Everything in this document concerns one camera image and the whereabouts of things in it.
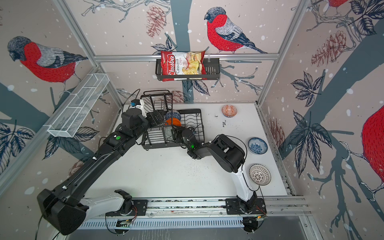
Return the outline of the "dark blue patterned bowl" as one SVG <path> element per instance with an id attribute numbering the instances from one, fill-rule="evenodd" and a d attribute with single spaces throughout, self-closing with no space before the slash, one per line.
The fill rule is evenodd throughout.
<path id="1" fill-rule="evenodd" d="M 165 114 L 165 116 L 164 116 L 164 119 L 165 119 L 165 120 L 173 119 L 173 118 L 178 119 L 178 120 L 181 120 L 182 116 L 181 116 L 181 114 L 180 114 L 178 111 L 176 111 L 176 110 L 168 111 L 168 112 Z"/>

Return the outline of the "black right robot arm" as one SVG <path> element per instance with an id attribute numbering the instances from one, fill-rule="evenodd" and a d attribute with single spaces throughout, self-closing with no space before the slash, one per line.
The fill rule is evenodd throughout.
<path id="1" fill-rule="evenodd" d="M 246 160 L 244 150 L 233 142 L 229 136 L 220 134 L 207 143 L 199 143 L 193 128 L 173 127 L 175 143 L 187 149 L 188 155 L 195 160 L 212 156 L 223 170 L 231 174 L 237 191 L 235 211 L 250 214 L 256 207 L 257 194 L 252 191 L 242 173 Z"/>

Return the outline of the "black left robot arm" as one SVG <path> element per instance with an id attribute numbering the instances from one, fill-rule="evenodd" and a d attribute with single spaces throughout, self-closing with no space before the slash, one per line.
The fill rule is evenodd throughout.
<path id="1" fill-rule="evenodd" d="M 148 129 L 161 125 L 163 120 L 162 110 L 143 114 L 139 108 L 130 108 L 122 113 L 122 123 L 104 139 L 91 159 L 53 190 L 44 189 L 38 194 L 42 217 L 67 236 L 83 222 L 102 214 L 135 214 L 132 196 L 123 190 L 115 190 L 101 198 L 87 200 L 84 196 L 108 167 L 136 145 L 140 136 Z"/>

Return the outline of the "orange plastic bowl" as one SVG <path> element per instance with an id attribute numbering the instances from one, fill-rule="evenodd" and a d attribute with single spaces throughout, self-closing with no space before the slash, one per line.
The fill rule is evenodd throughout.
<path id="1" fill-rule="evenodd" d="M 167 125 L 167 126 L 173 125 L 173 126 L 177 126 L 177 127 L 182 126 L 181 121 L 177 118 L 169 118 L 168 120 L 165 121 L 165 125 Z"/>

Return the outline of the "black wire dish rack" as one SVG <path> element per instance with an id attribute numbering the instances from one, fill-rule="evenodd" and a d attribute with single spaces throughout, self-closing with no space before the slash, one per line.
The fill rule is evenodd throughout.
<path id="1" fill-rule="evenodd" d="M 205 141 L 204 135 L 204 126 L 202 120 L 202 112 L 200 109 L 180 109 L 177 110 L 175 104 L 179 100 L 183 100 L 184 96 L 179 95 L 168 90 L 156 90 L 156 91 L 145 91 L 141 95 L 141 100 L 144 102 L 144 109 L 146 113 L 153 112 L 158 110 L 163 115 L 163 123 L 154 128 L 150 128 L 143 135 L 142 147 L 145 150 L 152 149 L 161 149 L 161 148 L 170 148 L 170 147 L 179 147 L 179 144 L 175 142 L 167 142 L 165 139 L 165 128 L 166 127 L 177 127 L 177 126 L 167 126 L 165 125 L 164 116 L 168 111 L 176 110 L 178 111 L 181 118 L 181 127 L 193 128 L 196 139 L 199 143 Z"/>

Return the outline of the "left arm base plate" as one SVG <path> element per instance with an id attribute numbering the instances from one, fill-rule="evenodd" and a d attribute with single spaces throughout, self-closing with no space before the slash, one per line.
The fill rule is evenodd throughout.
<path id="1" fill-rule="evenodd" d="M 131 200 L 130 203 L 123 203 L 123 206 L 115 211 L 106 213 L 108 217 L 120 217 L 120 216 L 145 216 L 147 211 L 148 200 Z"/>

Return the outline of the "red patterned bowl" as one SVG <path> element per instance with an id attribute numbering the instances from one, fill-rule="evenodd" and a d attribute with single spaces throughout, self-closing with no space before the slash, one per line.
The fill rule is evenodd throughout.
<path id="1" fill-rule="evenodd" d="M 236 116 L 238 113 L 238 110 L 235 106 L 233 105 L 224 105 L 222 107 L 222 114 L 227 117 L 227 118 L 232 118 Z"/>

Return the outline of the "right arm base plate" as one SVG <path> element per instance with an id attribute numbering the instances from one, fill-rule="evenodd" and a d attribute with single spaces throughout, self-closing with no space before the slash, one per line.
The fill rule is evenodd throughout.
<path id="1" fill-rule="evenodd" d="M 228 215 L 266 215 L 266 204 L 262 198 L 250 199 L 247 202 L 235 198 L 225 200 Z"/>

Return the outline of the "green patterned bowl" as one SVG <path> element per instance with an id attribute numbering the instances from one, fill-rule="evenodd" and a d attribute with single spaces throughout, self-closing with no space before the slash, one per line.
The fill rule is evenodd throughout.
<path id="1" fill-rule="evenodd" d="M 174 142 L 173 137 L 173 128 L 172 127 L 166 127 L 165 128 L 165 139 L 167 142 Z"/>

